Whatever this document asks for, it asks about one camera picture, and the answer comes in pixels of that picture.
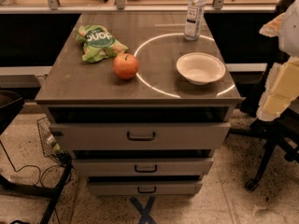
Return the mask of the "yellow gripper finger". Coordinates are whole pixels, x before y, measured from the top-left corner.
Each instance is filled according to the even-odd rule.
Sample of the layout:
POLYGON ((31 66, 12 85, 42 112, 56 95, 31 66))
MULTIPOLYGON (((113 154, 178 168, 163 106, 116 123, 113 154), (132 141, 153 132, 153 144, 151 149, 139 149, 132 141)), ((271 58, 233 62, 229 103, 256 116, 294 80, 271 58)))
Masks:
POLYGON ((274 63, 256 112, 262 121, 273 121, 299 96, 299 60, 274 63))
POLYGON ((267 37, 279 36, 281 24, 283 21, 284 13, 279 14, 273 20, 264 24, 259 33, 267 37))

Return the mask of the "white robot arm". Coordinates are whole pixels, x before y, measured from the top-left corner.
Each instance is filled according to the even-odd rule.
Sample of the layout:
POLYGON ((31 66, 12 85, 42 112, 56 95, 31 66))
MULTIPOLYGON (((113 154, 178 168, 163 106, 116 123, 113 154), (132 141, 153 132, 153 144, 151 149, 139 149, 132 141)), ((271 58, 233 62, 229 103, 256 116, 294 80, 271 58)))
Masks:
POLYGON ((290 58, 284 64, 274 63, 270 69, 256 112, 257 118, 262 121, 279 118, 299 96, 299 0, 295 0, 285 13, 268 22, 260 33, 270 35, 273 22, 277 26, 278 47, 290 58))

